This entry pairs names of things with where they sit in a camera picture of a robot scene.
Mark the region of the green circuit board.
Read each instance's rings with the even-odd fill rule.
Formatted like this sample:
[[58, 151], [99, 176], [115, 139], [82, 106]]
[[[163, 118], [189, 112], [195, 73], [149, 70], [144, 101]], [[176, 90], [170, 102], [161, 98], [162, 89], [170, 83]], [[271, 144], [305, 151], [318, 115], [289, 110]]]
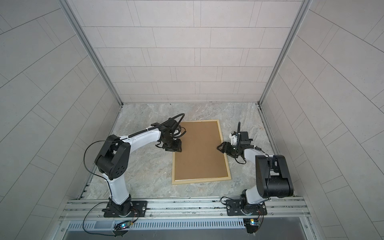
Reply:
[[126, 230], [126, 229], [129, 229], [131, 226], [133, 225], [133, 222], [132, 221], [123, 221], [121, 223], [118, 223], [115, 227], [114, 227], [114, 231], [123, 231], [123, 230]]
[[258, 219], [243, 219], [243, 222], [248, 234], [255, 234], [260, 228]]

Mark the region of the aluminium corner post right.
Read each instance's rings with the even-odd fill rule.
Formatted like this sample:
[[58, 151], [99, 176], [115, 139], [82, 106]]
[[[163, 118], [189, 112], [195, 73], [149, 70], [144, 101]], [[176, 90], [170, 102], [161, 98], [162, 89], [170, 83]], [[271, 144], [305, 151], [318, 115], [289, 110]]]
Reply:
[[277, 74], [278, 74], [278, 72], [279, 72], [279, 70], [280, 70], [280, 68], [284, 62], [285, 57], [288, 54], [288, 51], [289, 51], [289, 49], [290, 49], [290, 47], [291, 47], [291, 45], [295, 39], [295, 36], [297, 35], [297, 33], [299, 31], [301, 23], [303, 22], [305, 15], [308, 12], [311, 3], [312, 3], [311, 0], [302, 1], [302, 4], [299, 8], [299, 11], [296, 15], [296, 18], [294, 19], [293, 25], [289, 31], [288, 36], [287, 36], [287, 39], [285, 40], [285, 43], [284, 43], [283, 48], [280, 52], [280, 55], [277, 59], [277, 62], [275, 64], [273, 71], [270, 75], [270, 78], [266, 84], [266, 88], [263, 91], [262, 96], [258, 102], [259, 106], [261, 106], [266, 101], [267, 95], [268, 95], [268, 93], [269, 93], [269, 91], [273, 85], [274, 80], [277, 77]]

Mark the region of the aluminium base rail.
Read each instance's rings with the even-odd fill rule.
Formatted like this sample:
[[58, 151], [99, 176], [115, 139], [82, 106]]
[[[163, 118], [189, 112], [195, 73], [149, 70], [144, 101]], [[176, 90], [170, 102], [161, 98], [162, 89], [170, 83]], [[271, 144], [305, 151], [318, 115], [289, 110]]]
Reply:
[[[272, 198], [265, 202], [267, 214], [262, 216], [229, 216], [226, 200], [221, 197], [133, 201], [148, 202], [144, 217], [105, 218], [105, 200], [69, 201], [59, 216], [57, 235], [64, 236], [69, 231], [122, 236], [127, 231], [139, 230], [245, 229], [243, 219], [258, 219], [261, 227], [272, 218], [298, 219], [306, 236], [313, 229], [310, 211], [302, 197]], [[132, 221], [133, 225], [115, 232], [114, 227], [123, 221]]]

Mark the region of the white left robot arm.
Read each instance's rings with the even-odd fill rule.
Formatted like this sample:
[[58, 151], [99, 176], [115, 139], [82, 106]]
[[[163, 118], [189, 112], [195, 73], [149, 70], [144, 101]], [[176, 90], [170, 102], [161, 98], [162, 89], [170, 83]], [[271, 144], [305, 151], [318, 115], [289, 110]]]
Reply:
[[110, 190], [109, 201], [102, 210], [105, 218], [145, 216], [148, 202], [132, 201], [124, 180], [130, 154], [154, 142], [157, 143], [157, 148], [167, 152], [181, 152], [181, 137], [187, 132], [182, 132], [183, 127], [180, 126], [184, 116], [184, 113], [178, 114], [161, 124], [154, 123], [149, 128], [129, 136], [110, 135], [104, 141], [95, 159], [95, 165]]

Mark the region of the right green circuit board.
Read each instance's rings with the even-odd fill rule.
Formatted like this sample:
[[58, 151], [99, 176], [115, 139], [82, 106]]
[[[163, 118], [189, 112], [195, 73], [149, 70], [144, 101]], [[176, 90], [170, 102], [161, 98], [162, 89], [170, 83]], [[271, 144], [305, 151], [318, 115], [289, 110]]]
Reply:
[[258, 219], [243, 219], [243, 222], [248, 234], [255, 234], [260, 228]]

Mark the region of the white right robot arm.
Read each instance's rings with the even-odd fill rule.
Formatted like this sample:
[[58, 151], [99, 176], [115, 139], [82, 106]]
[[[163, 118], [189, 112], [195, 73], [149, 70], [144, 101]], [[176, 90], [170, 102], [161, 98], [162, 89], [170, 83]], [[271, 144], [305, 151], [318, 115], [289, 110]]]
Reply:
[[221, 153], [242, 158], [243, 164], [252, 162], [256, 167], [256, 185], [244, 190], [239, 199], [222, 197], [226, 200], [229, 216], [266, 215], [265, 202], [270, 198], [286, 198], [294, 194], [293, 182], [286, 158], [283, 155], [268, 155], [261, 148], [252, 145], [248, 132], [233, 132], [230, 142], [218, 147]]

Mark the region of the aluminium corner post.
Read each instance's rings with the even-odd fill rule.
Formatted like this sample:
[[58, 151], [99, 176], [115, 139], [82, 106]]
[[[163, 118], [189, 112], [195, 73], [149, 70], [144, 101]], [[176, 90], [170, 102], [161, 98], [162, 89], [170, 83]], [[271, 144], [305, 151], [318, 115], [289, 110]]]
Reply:
[[85, 48], [86, 52], [88, 53], [91, 61], [93, 62], [95, 68], [101, 75], [102, 79], [105, 81], [105, 83], [108, 85], [109, 89], [111, 90], [112, 94], [114, 95], [115, 99], [119, 103], [119, 105], [122, 107], [123, 102], [116, 91], [115, 87], [113, 86], [111, 79], [109, 78], [107, 72], [105, 71], [104, 67], [102, 66], [102, 63], [100, 59], [98, 58], [94, 48], [91, 46], [90, 41], [88, 40], [85, 32], [83, 31], [79, 21], [77, 20], [73, 10], [71, 9], [69, 2], [65, 0], [58, 0], [58, 3], [60, 7], [62, 8], [65, 16], [67, 17], [69, 23], [71, 24], [72, 28], [74, 29], [75, 33], [77, 34], [81, 44]]
[[301, 23], [303, 22], [305, 15], [308, 12], [311, 3], [312, 3], [311, 0], [302, 1], [302, 4], [299, 8], [299, 11], [296, 15], [296, 18], [294, 19], [293, 25], [289, 31], [288, 36], [287, 36], [287, 39], [285, 40], [285, 43], [284, 43], [283, 48], [280, 52], [280, 55], [277, 59], [277, 62], [275, 64], [273, 71], [270, 75], [270, 78], [266, 84], [266, 88], [263, 91], [262, 96], [258, 102], [259, 106], [261, 106], [266, 101], [267, 95], [268, 95], [268, 93], [269, 93], [269, 91], [273, 85], [274, 80], [277, 77], [277, 74], [278, 74], [278, 72], [279, 72], [279, 70], [280, 70], [280, 68], [284, 62], [285, 57], [288, 54], [288, 51], [289, 51], [289, 49], [290, 49], [290, 47], [291, 47], [291, 45], [295, 39], [295, 36], [297, 35], [297, 33], [299, 31]]

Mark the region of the aluminium corner post left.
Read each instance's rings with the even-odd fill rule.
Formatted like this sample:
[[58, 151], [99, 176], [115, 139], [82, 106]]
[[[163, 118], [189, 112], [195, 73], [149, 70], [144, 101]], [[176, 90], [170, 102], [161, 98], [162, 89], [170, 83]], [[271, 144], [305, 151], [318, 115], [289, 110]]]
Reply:
[[65, 16], [67, 17], [69, 23], [71, 24], [72, 28], [74, 29], [75, 33], [77, 34], [81, 44], [85, 48], [86, 52], [88, 53], [91, 61], [93, 62], [95, 68], [101, 75], [102, 79], [105, 81], [105, 83], [108, 85], [109, 89], [111, 90], [112, 94], [114, 95], [115, 99], [119, 103], [119, 105], [122, 107], [123, 102], [116, 91], [115, 87], [113, 86], [111, 79], [109, 78], [107, 72], [105, 71], [104, 67], [102, 66], [102, 63], [100, 59], [98, 58], [94, 48], [91, 46], [90, 41], [88, 40], [85, 32], [83, 31], [79, 21], [77, 20], [73, 10], [71, 9], [69, 2], [65, 0], [58, 0], [58, 3], [60, 7], [62, 8]]

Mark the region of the left green circuit board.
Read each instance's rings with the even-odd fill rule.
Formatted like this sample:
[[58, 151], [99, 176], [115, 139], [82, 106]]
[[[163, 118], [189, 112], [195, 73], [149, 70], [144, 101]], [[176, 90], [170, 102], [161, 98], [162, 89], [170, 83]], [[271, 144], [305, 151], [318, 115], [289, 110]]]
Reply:
[[129, 229], [131, 226], [133, 225], [133, 222], [132, 221], [123, 221], [121, 223], [118, 223], [115, 227], [114, 227], [114, 231], [123, 231], [123, 230], [126, 230], [126, 229]]

